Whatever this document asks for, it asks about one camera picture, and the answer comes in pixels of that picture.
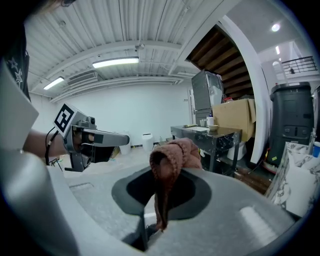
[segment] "wooden ceiling beam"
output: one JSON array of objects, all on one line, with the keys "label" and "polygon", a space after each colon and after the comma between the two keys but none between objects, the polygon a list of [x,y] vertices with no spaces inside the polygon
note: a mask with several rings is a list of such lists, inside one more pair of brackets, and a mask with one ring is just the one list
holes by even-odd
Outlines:
[{"label": "wooden ceiling beam", "polygon": [[223,65],[222,67],[219,67],[218,69],[214,70],[214,72],[216,72],[219,75],[223,75],[229,69],[231,69],[235,65],[240,64],[242,62],[244,62],[244,59],[242,58],[242,56],[239,56],[239,57],[233,59],[232,61],[228,62],[227,64]]},{"label": "wooden ceiling beam", "polygon": [[229,58],[230,56],[236,54],[238,52],[238,49],[236,47],[232,47],[229,50],[222,53],[219,57],[213,59],[208,65],[205,66],[206,70],[213,70],[221,66],[221,62],[223,62],[225,59]]},{"label": "wooden ceiling beam", "polygon": [[201,59],[199,59],[199,61],[197,62],[198,66],[204,67],[206,65],[206,63],[209,62],[211,60],[211,58],[215,54],[217,54],[217,52],[221,48],[225,47],[229,42],[230,42],[230,40],[228,38],[226,38],[226,37],[224,39],[222,39],[220,42],[218,42],[207,53],[205,53]]},{"label": "wooden ceiling beam", "polygon": [[219,36],[221,36],[221,34],[218,31],[216,31],[208,41],[201,41],[199,48],[197,47],[196,49],[194,49],[195,53],[194,51],[191,52],[190,60],[192,62],[197,62],[202,56],[204,56],[210,50],[214,42],[219,39]]},{"label": "wooden ceiling beam", "polygon": [[232,88],[228,88],[224,91],[225,94],[232,94],[232,93],[235,93],[235,92],[238,92],[238,91],[241,91],[241,90],[244,90],[244,89],[249,89],[249,88],[252,88],[252,84],[249,82],[249,83],[246,83],[244,85],[240,85],[240,86],[235,86],[235,87],[232,87]]},{"label": "wooden ceiling beam", "polygon": [[226,83],[223,84],[223,87],[224,87],[224,89],[227,89],[227,88],[230,88],[230,87],[232,87],[232,86],[234,86],[236,84],[242,83],[244,81],[250,81],[250,75],[249,74],[241,76],[241,77],[239,77],[237,79],[234,79],[234,80],[231,80],[229,82],[226,82]]},{"label": "wooden ceiling beam", "polygon": [[248,72],[247,67],[245,65],[241,66],[241,67],[237,68],[234,71],[231,71],[229,73],[224,74],[222,76],[222,81],[228,80],[230,78],[233,78],[233,77],[235,77],[235,76],[237,76],[239,74],[246,73],[246,72]]}]

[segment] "cardboard box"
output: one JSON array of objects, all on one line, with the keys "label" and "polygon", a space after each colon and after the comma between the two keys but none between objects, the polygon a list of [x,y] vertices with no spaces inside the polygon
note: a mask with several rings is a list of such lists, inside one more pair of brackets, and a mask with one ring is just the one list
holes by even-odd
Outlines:
[{"label": "cardboard box", "polygon": [[239,99],[212,106],[214,124],[242,130],[242,141],[247,142],[255,133],[256,107],[254,99]]}]

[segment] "cable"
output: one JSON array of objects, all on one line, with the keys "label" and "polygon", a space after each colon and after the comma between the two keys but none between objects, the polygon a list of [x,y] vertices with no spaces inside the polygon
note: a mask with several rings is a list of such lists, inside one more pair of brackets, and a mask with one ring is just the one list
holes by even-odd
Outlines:
[{"label": "cable", "polygon": [[58,133],[59,133],[59,132],[56,131],[56,132],[52,135],[51,139],[50,139],[49,142],[48,142],[48,145],[47,145],[46,148],[45,148],[44,158],[45,158],[45,164],[46,164],[47,166],[49,165],[49,150],[50,150],[50,146],[51,146],[52,141],[55,139],[55,137],[57,136]]},{"label": "cable", "polygon": [[264,160],[264,158],[262,157],[262,159],[261,159],[260,162],[256,165],[256,167],[254,167],[253,170],[249,171],[248,174],[254,172],[254,171],[261,165],[261,163],[262,163],[263,160]]},{"label": "cable", "polygon": [[45,141],[44,141],[44,143],[45,143],[45,148],[47,148],[47,138],[48,138],[48,135],[49,135],[49,133],[51,133],[51,131],[54,129],[54,127],[50,130],[50,131],[48,131],[48,133],[46,134],[46,136],[45,136]]},{"label": "cable", "polygon": [[64,172],[59,164],[59,159],[56,160],[56,163],[58,164],[58,166],[60,167],[61,172]]}]

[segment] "metal table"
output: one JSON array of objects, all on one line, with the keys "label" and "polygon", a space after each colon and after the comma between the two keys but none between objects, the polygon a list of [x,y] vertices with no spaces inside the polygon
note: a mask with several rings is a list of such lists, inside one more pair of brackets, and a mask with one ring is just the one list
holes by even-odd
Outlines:
[{"label": "metal table", "polygon": [[171,126],[172,138],[189,138],[199,149],[209,153],[211,156],[209,172],[213,173],[220,173],[216,170],[217,153],[235,147],[231,169],[236,169],[239,144],[242,137],[241,129],[219,127],[217,130],[211,131],[194,130],[193,128],[194,127],[184,128],[183,126]]}]

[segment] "refrigerator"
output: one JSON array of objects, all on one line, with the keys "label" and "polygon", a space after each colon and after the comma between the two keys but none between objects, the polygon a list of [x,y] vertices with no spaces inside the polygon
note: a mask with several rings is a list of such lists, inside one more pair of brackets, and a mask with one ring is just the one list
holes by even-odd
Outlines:
[{"label": "refrigerator", "polygon": [[224,87],[219,75],[202,70],[192,79],[195,123],[200,125],[212,112],[212,106],[223,102]]}]

